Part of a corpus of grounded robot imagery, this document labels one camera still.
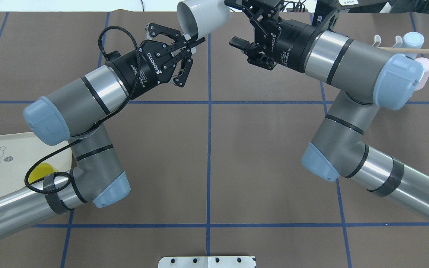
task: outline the white mug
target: white mug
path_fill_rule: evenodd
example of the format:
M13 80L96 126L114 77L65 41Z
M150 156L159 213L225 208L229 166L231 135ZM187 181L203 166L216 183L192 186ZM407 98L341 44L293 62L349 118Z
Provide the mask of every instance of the white mug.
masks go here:
M229 20L224 0L185 0L177 5L178 21L184 34L204 37Z

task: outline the black cable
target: black cable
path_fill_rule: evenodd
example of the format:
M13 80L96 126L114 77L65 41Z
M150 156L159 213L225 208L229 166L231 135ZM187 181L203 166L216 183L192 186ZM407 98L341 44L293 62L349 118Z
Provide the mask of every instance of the black cable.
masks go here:
M69 186L70 183L72 182L72 180L74 179L70 174L65 173L65 172L58 172L58 175L65 175L67 174L67 183L64 184L63 186L54 189L54 190L39 190L36 187L33 187L30 183L29 183L29 175L31 174L31 172L36 168L36 166L38 166L40 163L46 161L47 159L55 156L56 154L60 153L61 151L64 151L67 148L70 148L76 144L78 144L79 142L81 142L82 140L76 140L75 142L71 143L71 144L67 144L66 146L62 147L61 149L58 149L57 151L54 151L51 154L48 154L47 156L44 156L43 158L39 159L34 165L31 166L31 168L26 172L26 176L24 177L24 185L26 185L27 188L29 188L29 190L36 192L36 193L40 193L40 194L54 194L57 192L62 191L65 187Z
M102 55L104 56L104 58L108 61L109 60L109 57L107 56L107 53L105 52L105 49L104 49L104 45L102 45L102 37L104 36L104 34L107 32L107 31L109 31L109 30L111 30L111 29L117 29L117 30L119 30L119 31L122 31L122 32L124 32L126 35L128 35L129 37L130 37L130 39L131 39L131 41L132 41L132 43L133 43L133 47L135 48L135 50L136 51L138 51L138 44L137 44L137 41L135 40L135 38L133 37L133 35L131 35L131 33L130 32L128 32L126 29L124 29L124 28L122 28L122 27L120 27L120 26L109 26L109 27L107 27L107 28L105 28L101 33L100 33L100 35L99 35L99 39L97 40L97 45L99 46L99 49L100 49L100 52L102 53ZM106 120L108 120L109 118L111 118L111 117L113 117L114 115L116 115L116 114L118 114L127 104L128 104L128 102L133 98L133 96L135 95L135 89L136 89L136 86L137 86L137 84L138 84L138 82L140 81L140 70L142 69L142 66L141 66L141 60L140 60L140 53L136 53L136 59L137 59L137 70L138 70L138 72L137 72L137 74L136 74L136 79L135 79L135 83L133 84L133 88L132 88L132 91L130 92L130 94L128 95L128 97L126 98L126 100L124 101L124 103L122 103L120 106L119 106L119 108L117 108L117 110L115 110L114 112L112 112L111 114L109 114L109 115L107 115L106 117L104 117L102 120L99 120L99 121L97 121L95 124L94 124L94 126L93 127L91 127L88 131L86 131L86 132L84 132L84 133L81 133L81 134L77 134L77 135L73 135L73 137L75 137L75 136L82 136L82 135L84 135L84 136L86 136L87 134L89 134L89 133L91 133L91 132L93 132L93 131L95 131L98 127L100 127L100 125L103 123L103 122L105 122ZM54 189L54 190L39 190L38 188L36 188L36 187L33 187L30 183L29 183L29 175L32 173L32 171L36 168L36 166L38 166L39 164L41 164L42 162L44 162L45 160L47 160L47 159L49 159L49 158L51 158L51 157L53 157L53 156L55 156L56 154L58 154L58 153L60 153L61 151L64 151L64 150L66 150L66 149L68 149L68 148L70 148L70 147L72 147L72 146L74 146L74 145L76 145L76 144L78 144L78 143L80 143L81 141L83 141L83 139L84 138L80 138L80 139L78 139L78 140L76 140L76 141L74 141L74 142L72 142L72 143L70 143L70 144L68 144L68 145L66 145L66 146L64 146L63 148L61 148L61 149L58 149L57 151L54 151L53 153L51 153L51 154L48 154L47 156L44 156L43 158L41 158L39 161L37 161L34 165L32 165L31 166L31 168L27 171L27 173L26 173L26 175L25 175L25 177L24 177L24 185L26 185L26 187L27 188L29 188L29 190L32 190L32 191L34 191L34 192L37 192L37 193L40 193L40 194L45 194L45 195L47 195L47 194L54 194L54 193L57 193L57 192L60 192L61 190L63 190L65 187L67 187L67 186L69 186L71 183L72 183L72 181L74 180L74 177L71 175L71 174L69 174L69 173L67 173L67 172L56 172L56 173L54 173L54 176L56 176L56 175L60 175L60 176L66 176L67 177L67 182L63 185L63 186L61 186L61 187L59 187L59 188L56 188L56 189Z
M99 45L99 49L100 52L102 53L102 55L104 56L104 58L108 61L109 57L107 56L107 53L105 52L104 46L102 45L102 37L104 36L104 34L111 30L111 29L117 29L119 31L124 32L126 35L128 35L133 43L133 46L135 48L136 51L138 51L138 45L137 45L137 41L135 41L135 38L133 37L133 35L131 35L131 33L129 33L126 29L120 27L120 26L109 26L107 28L105 28L99 35L99 39L97 40L97 43ZM136 53L136 59L137 59L137 70L141 70L141 63L140 63L140 54ZM130 92L130 95L126 98L126 100L124 101L124 103L122 103L120 105L119 108L117 108L117 110L115 110L114 112L112 112L111 114L107 115L106 117L104 117L102 120L97 121L93 127L91 127L89 130L87 130L86 132L80 133L80 134L76 134L73 135L72 137L79 137L79 136L85 136L89 133L91 133L92 131L96 130L103 122L105 122L107 119L113 117L114 115L118 114L127 104L128 102L133 98L133 96L135 95L135 89L136 86L138 84L138 82L140 81L140 71L137 72L136 74L136 79L135 79L135 83L133 84L133 88L132 91Z
M281 11L283 12L289 4L292 4L292 9L294 9L296 3L294 1L287 1L286 4L281 7Z
M299 9L299 12L305 12L305 5L304 5L305 1L307 0L304 0L303 2L299 1L301 4L301 8Z

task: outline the robotiq logo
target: robotiq logo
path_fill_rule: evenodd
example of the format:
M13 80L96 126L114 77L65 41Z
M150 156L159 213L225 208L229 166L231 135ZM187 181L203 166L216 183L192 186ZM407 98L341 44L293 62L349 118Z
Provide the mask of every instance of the robotiq logo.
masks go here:
M272 39L272 44L271 44L271 52L274 51L275 44L276 44L276 35L273 34L273 39Z
M156 74L160 74L162 73L162 70L158 69L158 66L156 66L155 61L152 58L152 54L150 52L147 53L148 59L150 60L150 62L152 63L152 66L155 68Z

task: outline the yellow object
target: yellow object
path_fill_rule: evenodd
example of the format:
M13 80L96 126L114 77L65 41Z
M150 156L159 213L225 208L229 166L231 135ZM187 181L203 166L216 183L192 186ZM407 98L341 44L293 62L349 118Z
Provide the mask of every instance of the yellow object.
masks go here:
M36 168L34 168L31 174L29 174L29 183L33 183L34 181L54 172L56 171L54 170L53 166L49 165L48 163L40 163L36 166Z

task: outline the tray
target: tray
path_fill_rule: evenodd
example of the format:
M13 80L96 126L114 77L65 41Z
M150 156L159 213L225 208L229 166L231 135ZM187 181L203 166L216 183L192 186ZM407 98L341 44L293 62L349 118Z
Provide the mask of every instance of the tray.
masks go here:
M32 132L0 135L0 197L24 187L24 176L29 168L67 144L61 142L56 146L48 146ZM67 171L71 168L72 152L70 149L62 151L45 163L56 171Z

